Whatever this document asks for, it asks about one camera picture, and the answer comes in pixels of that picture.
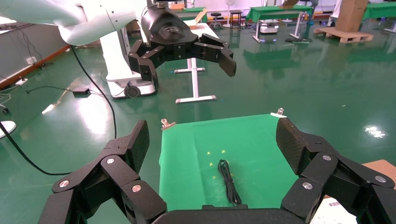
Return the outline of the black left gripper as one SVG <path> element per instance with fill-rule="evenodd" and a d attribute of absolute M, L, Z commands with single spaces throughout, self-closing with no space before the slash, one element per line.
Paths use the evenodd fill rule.
<path fill-rule="evenodd" d="M 200 37 L 169 8 L 148 7 L 141 18 L 148 43 L 137 40 L 128 53 L 131 71 L 149 81 L 156 91 L 159 87 L 156 68 L 164 61 L 195 58 L 218 63 L 229 76 L 236 73 L 236 62 L 229 44 L 209 34 Z"/>

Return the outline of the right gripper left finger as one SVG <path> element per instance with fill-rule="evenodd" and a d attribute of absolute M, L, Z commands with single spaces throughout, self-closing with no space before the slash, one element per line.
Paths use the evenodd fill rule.
<path fill-rule="evenodd" d="M 108 141 L 96 159 L 54 183 L 39 223 L 85 224 L 108 200 L 130 223 L 153 223 L 167 205 L 139 176 L 148 148 L 148 124 L 139 120 L 129 135 Z"/>

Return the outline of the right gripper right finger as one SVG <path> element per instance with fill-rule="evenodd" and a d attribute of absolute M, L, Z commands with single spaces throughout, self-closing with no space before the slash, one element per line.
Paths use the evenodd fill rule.
<path fill-rule="evenodd" d="M 336 199 L 359 224 L 396 221 L 395 182 L 385 174 L 342 156 L 323 137 L 300 131 L 280 118 L 276 143 L 297 180 L 281 208 L 309 223 L 325 196 Z"/>

